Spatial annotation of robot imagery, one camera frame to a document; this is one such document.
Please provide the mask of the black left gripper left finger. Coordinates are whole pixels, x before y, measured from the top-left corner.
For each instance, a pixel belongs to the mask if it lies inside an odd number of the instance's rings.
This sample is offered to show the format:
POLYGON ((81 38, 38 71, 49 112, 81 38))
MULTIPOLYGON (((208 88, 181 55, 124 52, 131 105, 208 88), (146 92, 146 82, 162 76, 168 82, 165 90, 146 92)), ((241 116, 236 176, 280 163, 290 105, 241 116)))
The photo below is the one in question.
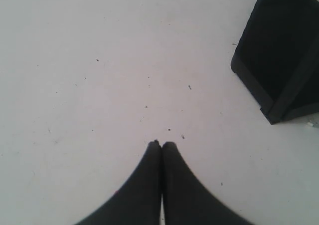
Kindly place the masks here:
POLYGON ((79 225, 159 225, 161 146, 151 141, 126 182, 79 225))

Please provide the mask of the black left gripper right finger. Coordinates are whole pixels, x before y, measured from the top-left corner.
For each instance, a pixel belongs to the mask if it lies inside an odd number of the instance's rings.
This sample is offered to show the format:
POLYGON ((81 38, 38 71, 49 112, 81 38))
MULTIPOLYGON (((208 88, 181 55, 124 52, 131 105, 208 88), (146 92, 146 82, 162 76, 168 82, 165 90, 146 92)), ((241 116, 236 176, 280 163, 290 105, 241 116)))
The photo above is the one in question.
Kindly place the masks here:
POLYGON ((163 208, 167 225, 248 225, 215 198, 190 170, 177 146, 162 147, 163 208))

